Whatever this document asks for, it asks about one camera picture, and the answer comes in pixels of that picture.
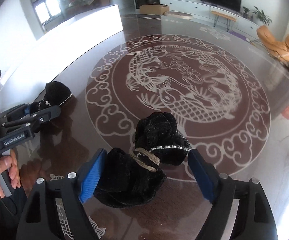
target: silver bolt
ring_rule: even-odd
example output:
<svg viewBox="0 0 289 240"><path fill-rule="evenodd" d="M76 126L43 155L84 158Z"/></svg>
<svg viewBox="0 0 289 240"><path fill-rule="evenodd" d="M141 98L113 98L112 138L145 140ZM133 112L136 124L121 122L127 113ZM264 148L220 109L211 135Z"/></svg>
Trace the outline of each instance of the silver bolt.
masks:
<svg viewBox="0 0 289 240"><path fill-rule="evenodd" d="M223 172L220 173L219 176L220 176L221 179L227 179L228 178L228 175L223 173Z"/></svg>
<svg viewBox="0 0 289 240"><path fill-rule="evenodd" d="M38 178L38 179L36 180L37 184L41 184L43 181L44 181L43 178Z"/></svg>
<svg viewBox="0 0 289 240"><path fill-rule="evenodd" d="M251 181L252 181L254 184L259 184L259 180L256 179L256 178L252 178Z"/></svg>
<svg viewBox="0 0 289 240"><path fill-rule="evenodd" d="M75 178L76 176L77 176L77 173L75 173L75 172L71 172L71 173L68 174L68 178L69 178L69 179L73 179L73 178Z"/></svg>

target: purple mat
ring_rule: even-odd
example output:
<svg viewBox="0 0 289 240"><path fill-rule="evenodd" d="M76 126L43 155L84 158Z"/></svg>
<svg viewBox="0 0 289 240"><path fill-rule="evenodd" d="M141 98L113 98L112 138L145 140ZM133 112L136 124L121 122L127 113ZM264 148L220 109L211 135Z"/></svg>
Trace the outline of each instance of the purple mat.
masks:
<svg viewBox="0 0 289 240"><path fill-rule="evenodd" d="M229 31L229 33L232 34L232 35L234 35L234 36L236 36L236 37L238 37L238 38L240 38L240 39L243 39L244 41L246 41L246 37L243 36L243 35L240 34L240 33L236 33L236 32L234 32L234 31Z"/></svg>

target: tan elastic band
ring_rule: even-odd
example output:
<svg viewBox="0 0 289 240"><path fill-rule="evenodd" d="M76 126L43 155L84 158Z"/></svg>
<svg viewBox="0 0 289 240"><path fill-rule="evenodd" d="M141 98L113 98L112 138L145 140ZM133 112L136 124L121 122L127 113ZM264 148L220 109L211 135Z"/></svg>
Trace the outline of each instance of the tan elastic band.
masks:
<svg viewBox="0 0 289 240"><path fill-rule="evenodd" d="M156 155L152 154L151 152L148 152L147 150L145 150L143 148L137 148L137 149L135 149L135 151L146 155L149 158L150 161L152 161L153 163L155 163L155 164L157 164L159 166L160 160L159 160L159 158ZM146 165L133 152L131 152L129 154L144 169L146 169L148 171L151 171L151 172L156 172L157 171L154 167Z"/></svg>

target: blue textured pad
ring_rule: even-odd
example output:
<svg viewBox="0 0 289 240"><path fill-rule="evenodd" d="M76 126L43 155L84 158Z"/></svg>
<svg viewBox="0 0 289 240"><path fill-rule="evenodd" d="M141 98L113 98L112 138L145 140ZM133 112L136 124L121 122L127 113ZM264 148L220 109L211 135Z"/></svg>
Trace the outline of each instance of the blue textured pad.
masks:
<svg viewBox="0 0 289 240"><path fill-rule="evenodd" d="M203 197L213 203L216 196L214 194L214 189L216 185L212 182L211 174L208 174L207 165L203 157L197 150L191 150L188 154L188 164L189 167L200 187Z"/></svg>
<svg viewBox="0 0 289 240"><path fill-rule="evenodd" d="M105 167L107 152L105 150L101 150L99 153L97 152L97 154L98 156L95 156L95 158L93 158L89 163L87 163L91 164L91 168L81 182L81 192L79 195L79 200L81 203L85 203L93 196L93 193L99 182L101 173Z"/></svg>

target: glossy table surface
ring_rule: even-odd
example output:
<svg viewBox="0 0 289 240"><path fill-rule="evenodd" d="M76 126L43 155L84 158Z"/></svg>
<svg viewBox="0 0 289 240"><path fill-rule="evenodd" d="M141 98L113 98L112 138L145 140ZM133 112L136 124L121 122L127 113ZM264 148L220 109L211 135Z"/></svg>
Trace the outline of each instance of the glossy table surface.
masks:
<svg viewBox="0 0 289 240"><path fill-rule="evenodd" d="M172 112L179 131L218 171L260 180L279 239L287 240L289 73L266 52L205 25L149 15L122 21L124 31L57 76L75 97L34 140L17 147L22 170L37 170L32 180L66 176L98 148L130 151L139 119ZM211 205L186 161L163 169L168 179L147 205L114 209L95 198L84 205L101 239L195 239ZM223 239L237 206L234 201ZM66 225L61 203L58 209Z"/></svg>

